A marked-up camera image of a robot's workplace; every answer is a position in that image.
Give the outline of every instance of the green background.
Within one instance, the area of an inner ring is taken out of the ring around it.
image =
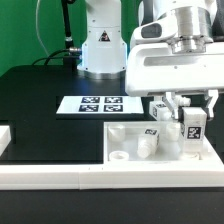
[[[129,43],[137,26],[136,5],[140,0],[121,0],[122,37]],[[17,65],[30,65],[46,54],[36,35],[37,0],[0,0],[0,76]],[[75,46],[86,38],[85,0],[69,5]],[[42,0],[39,11],[40,35],[49,53],[64,48],[61,0]]]

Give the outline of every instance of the black tabletop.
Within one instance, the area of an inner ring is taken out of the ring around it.
[[[124,80],[88,80],[61,66],[12,68],[0,78],[0,93],[0,122],[9,123],[13,133],[1,164],[102,163],[103,120],[57,120],[57,106],[64,95],[125,95]],[[223,188],[1,191],[0,214],[3,224],[222,224],[224,192]]]

